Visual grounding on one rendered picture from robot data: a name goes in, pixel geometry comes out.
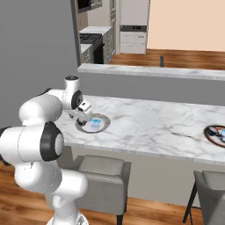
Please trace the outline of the grey upholstered chair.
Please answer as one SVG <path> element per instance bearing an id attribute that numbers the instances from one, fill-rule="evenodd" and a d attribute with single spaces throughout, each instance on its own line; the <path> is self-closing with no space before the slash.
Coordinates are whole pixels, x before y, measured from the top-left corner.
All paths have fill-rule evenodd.
<path id="1" fill-rule="evenodd" d="M 131 163 L 106 156 L 78 156 L 72 170 L 62 169 L 55 191 L 54 225 L 84 225 L 79 208 L 116 214 L 122 225 L 127 211 L 127 188 Z"/>

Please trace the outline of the white fridge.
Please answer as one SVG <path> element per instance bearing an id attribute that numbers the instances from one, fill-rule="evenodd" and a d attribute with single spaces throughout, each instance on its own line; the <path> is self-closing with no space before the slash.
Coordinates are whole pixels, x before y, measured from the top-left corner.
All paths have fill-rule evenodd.
<path id="1" fill-rule="evenodd" d="M 120 0 L 120 52 L 146 54 L 150 0 Z"/>

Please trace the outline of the grey chair with black legs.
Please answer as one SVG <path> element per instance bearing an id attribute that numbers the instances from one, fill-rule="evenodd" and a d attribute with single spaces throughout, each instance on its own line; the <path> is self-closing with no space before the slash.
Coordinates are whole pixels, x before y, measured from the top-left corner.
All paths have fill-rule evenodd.
<path id="1" fill-rule="evenodd" d="M 192 203 L 198 195 L 204 225 L 225 225 L 225 172 L 194 171 L 193 175 L 195 181 L 183 223 L 187 218 L 192 221 Z"/>

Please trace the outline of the blue clear yogurt container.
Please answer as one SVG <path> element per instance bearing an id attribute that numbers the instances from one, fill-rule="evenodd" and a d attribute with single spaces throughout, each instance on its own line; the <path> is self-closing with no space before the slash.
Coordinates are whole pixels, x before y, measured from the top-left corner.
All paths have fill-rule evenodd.
<path id="1" fill-rule="evenodd" d="M 92 119 L 91 120 L 91 129 L 92 130 L 99 130 L 101 124 L 100 119 Z"/>

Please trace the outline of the grey round plate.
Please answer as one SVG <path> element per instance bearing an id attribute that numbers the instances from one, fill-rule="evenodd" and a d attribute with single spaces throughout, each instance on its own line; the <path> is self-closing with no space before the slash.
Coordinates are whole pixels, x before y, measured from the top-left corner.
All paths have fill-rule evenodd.
<path id="1" fill-rule="evenodd" d="M 81 131 L 83 133 L 86 133 L 86 134 L 96 134 L 96 133 L 101 133 L 101 132 L 105 131 L 111 124 L 110 119 L 107 116 L 105 116 L 104 114 L 101 114 L 101 113 L 94 113 L 92 118 L 101 120 L 99 130 L 92 130 L 91 129 L 91 121 L 87 122 L 84 126 L 79 126 L 76 123 L 76 128 L 79 131 Z"/>

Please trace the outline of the black stove with oven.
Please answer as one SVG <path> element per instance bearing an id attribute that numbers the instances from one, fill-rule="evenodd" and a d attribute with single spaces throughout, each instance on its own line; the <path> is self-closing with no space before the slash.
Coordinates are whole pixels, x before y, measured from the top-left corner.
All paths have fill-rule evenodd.
<path id="1" fill-rule="evenodd" d="M 80 33 L 82 63 L 103 64 L 103 35 L 101 33 Z"/>

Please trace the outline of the grey base cupboard run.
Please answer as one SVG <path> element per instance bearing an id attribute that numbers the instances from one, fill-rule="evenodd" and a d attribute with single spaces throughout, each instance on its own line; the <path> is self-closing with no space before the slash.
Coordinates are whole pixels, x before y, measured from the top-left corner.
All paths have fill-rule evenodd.
<path id="1" fill-rule="evenodd" d="M 108 26 L 103 33 L 104 43 L 104 64 L 109 64 L 116 52 L 116 38 L 115 30 L 113 26 Z"/>

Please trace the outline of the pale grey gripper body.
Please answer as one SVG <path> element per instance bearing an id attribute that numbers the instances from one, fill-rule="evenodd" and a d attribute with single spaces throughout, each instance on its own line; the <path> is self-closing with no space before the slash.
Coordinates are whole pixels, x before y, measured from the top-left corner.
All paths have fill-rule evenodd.
<path id="1" fill-rule="evenodd" d="M 73 115 L 74 119 L 79 119 L 85 125 L 89 121 L 89 115 L 87 111 L 80 111 L 80 110 L 65 110 L 65 113 L 68 115 Z"/>

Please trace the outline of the black microwave oven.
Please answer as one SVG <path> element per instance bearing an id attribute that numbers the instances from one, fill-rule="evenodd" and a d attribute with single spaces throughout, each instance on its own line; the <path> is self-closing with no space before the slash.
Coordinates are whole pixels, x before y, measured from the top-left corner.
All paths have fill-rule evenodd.
<path id="1" fill-rule="evenodd" d="M 77 0 L 78 12 L 86 12 L 91 9 L 91 0 Z"/>

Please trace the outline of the white blue yogurt container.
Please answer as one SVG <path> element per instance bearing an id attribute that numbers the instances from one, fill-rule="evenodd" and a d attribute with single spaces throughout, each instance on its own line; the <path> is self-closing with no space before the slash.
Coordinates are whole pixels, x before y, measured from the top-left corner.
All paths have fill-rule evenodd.
<path id="1" fill-rule="evenodd" d="M 225 129 L 217 127 L 217 136 L 220 137 L 221 139 L 225 138 Z"/>

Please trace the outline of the dark rimmed patterned plate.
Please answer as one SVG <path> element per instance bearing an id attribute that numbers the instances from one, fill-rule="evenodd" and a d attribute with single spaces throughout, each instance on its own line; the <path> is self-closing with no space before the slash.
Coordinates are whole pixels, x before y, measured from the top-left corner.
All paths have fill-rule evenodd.
<path id="1" fill-rule="evenodd" d="M 216 130 L 217 127 L 225 129 L 225 126 L 219 126 L 219 125 L 207 126 L 204 129 L 204 135 L 214 145 L 225 148 L 225 138 L 221 139 L 220 137 L 217 136 L 217 130 Z"/>

